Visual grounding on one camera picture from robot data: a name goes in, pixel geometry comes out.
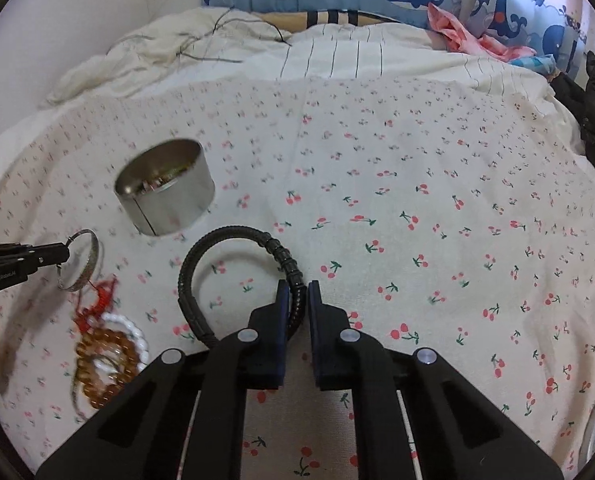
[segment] brown object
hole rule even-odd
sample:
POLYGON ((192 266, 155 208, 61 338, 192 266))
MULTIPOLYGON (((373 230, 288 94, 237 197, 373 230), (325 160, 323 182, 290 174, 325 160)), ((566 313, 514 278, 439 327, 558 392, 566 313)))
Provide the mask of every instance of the brown object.
POLYGON ((73 377, 74 384, 80 382, 84 385, 84 395, 95 410, 106 405, 137 375, 138 357, 135 344, 123 332, 95 328, 92 332, 82 335, 81 341, 75 347, 75 353, 78 358, 73 377), (101 381, 93 363, 101 352, 117 355, 117 359, 105 357, 117 370, 115 374, 110 375, 114 380, 113 384, 106 385, 101 381))

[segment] cable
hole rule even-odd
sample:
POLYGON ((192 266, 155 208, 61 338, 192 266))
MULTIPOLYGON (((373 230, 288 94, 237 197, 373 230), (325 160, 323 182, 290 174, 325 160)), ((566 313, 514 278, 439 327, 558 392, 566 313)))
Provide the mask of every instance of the cable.
POLYGON ((288 338, 290 339, 304 320, 306 313, 306 285, 303 281, 302 272, 297 268, 297 262, 291 257, 291 253, 282 246, 279 240, 273 238, 269 233, 245 226, 220 227, 200 238, 186 255, 180 269, 180 279, 178 280, 178 303, 180 303, 180 309, 186 321, 188 321, 190 329, 195 337, 208 348, 217 345, 219 340, 199 309, 191 285, 193 273, 201 257, 219 242, 232 238, 245 238, 257 243, 275 258, 275 261, 286 273, 286 280, 292 297, 290 313, 286 322, 288 338))

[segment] crumpled blanket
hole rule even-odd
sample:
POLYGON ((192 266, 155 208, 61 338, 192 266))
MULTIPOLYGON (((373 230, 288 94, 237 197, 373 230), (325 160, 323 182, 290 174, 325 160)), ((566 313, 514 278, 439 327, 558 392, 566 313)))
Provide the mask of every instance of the crumpled blanket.
POLYGON ((451 52, 494 57, 504 62, 537 54, 530 47, 506 46, 486 34, 481 38, 476 38, 453 14, 433 4, 429 4, 429 25, 435 32, 439 32, 447 38, 447 45, 451 52))

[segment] jewelry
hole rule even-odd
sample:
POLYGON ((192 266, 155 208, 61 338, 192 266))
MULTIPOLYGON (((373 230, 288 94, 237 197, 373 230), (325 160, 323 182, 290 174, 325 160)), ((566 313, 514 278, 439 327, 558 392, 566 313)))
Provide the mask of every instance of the jewelry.
POLYGON ((100 320, 102 314, 104 314, 106 309, 113 303, 113 293, 115 292, 116 285, 117 276, 115 275, 113 275, 110 280, 104 280, 97 285, 90 283, 90 286, 97 292, 98 300, 94 305, 84 309, 81 307, 82 291, 79 290, 73 320, 82 334, 93 328, 100 320))
POLYGON ((82 273, 70 286, 66 286, 64 284, 64 281, 62 280, 62 265, 57 264, 57 288, 60 290, 66 290, 67 292, 77 292, 82 290, 84 285, 86 285, 86 283, 88 283, 88 281, 93 276, 95 266, 97 265, 98 258, 100 257, 100 241, 98 240, 96 234, 90 229, 82 229, 66 240, 66 247, 68 247, 72 241, 75 240, 75 238, 84 234, 90 235, 90 253, 88 254, 88 261, 86 262, 82 273))
MULTIPOLYGON (((143 371, 148 365, 150 354, 148 352, 148 343, 144 339, 144 332, 138 329, 128 317, 123 314, 112 314, 110 312, 104 312, 101 315, 101 319, 109 323, 119 323, 124 325, 124 328, 128 332, 128 336, 135 343, 136 352, 139 355, 139 363, 137 364, 137 371, 143 371)), ((105 366, 103 363, 95 363, 96 367, 103 369, 105 366)))
POLYGON ((78 416, 80 412, 76 402, 76 383, 84 385, 84 395, 88 397, 90 405, 98 410, 116 396, 124 386, 130 383, 138 374, 138 354, 135 344, 123 332, 110 329, 95 328, 92 333, 82 335, 82 340, 75 348, 77 354, 77 368, 73 378, 71 399, 78 416), (117 355, 114 360, 101 352, 112 352, 117 355), (110 364, 113 372, 109 375, 112 384, 104 384, 101 380, 95 362, 101 360, 110 364))

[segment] metal bolt head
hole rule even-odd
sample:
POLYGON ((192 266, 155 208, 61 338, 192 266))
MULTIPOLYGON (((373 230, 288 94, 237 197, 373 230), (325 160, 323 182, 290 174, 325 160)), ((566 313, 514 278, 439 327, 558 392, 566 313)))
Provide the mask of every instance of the metal bolt head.
POLYGON ((165 365, 174 365, 178 363, 182 358, 182 352, 176 348, 169 348, 162 354, 162 362, 165 365))
POLYGON ((417 352, 418 361, 425 365, 432 365, 437 361, 437 353, 430 348, 420 348, 417 352))
POLYGON ((237 334, 237 338, 243 343, 252 343, 258 338, 257 330, 254 328, 244 328, 237 334))
POLYGON ((340 339, 346 343, 359 341, 361 334, 354 328, 345 328, 340 332, 340 339))

